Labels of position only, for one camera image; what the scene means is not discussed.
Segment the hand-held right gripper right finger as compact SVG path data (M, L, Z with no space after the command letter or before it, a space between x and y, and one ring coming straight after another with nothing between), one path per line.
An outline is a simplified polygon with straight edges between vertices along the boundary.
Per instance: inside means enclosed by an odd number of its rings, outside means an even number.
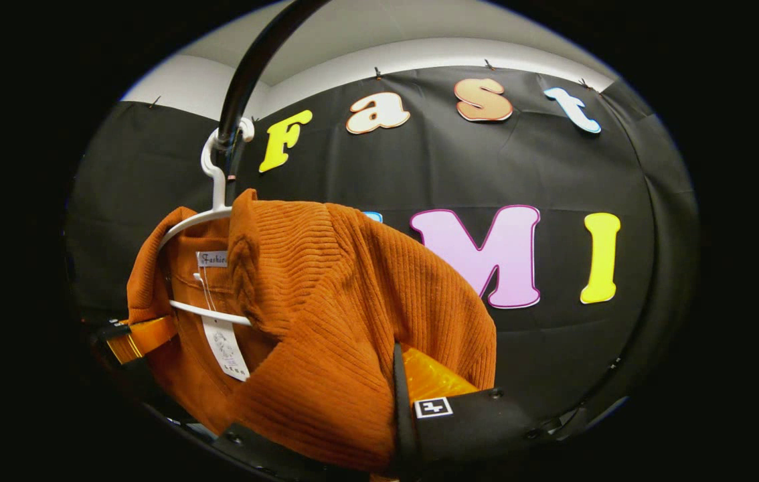
M501 388L459 396L410 399L409 368L423 355L393 350L394 403L397 424L391 473L397 479L427 479L468 463L504 457L531 447L560 441L588 424L584 404L566 420L534 418Z

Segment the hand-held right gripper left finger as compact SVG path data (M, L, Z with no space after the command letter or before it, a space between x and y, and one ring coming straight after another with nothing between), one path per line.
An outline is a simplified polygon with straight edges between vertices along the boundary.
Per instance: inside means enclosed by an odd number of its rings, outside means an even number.
M233 423L212 443L251 469L278 481L368 481L368 473L322 463Z

